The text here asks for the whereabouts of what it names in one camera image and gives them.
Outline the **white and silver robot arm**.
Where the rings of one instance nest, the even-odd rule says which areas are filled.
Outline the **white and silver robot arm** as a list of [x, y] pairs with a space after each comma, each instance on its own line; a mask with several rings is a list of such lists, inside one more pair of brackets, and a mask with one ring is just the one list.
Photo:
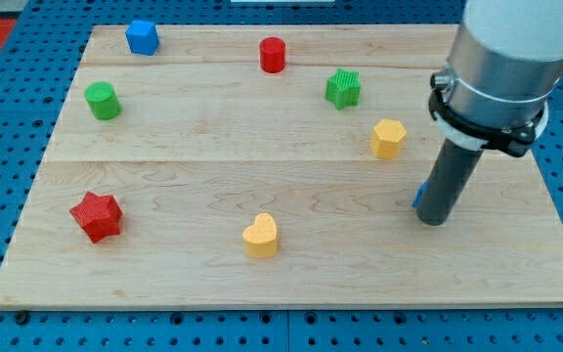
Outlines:
[[442, 156], [524, 155], [549, 120], [563, 72], [563, 0], [468, 0], [451, 52], [431, 77]]

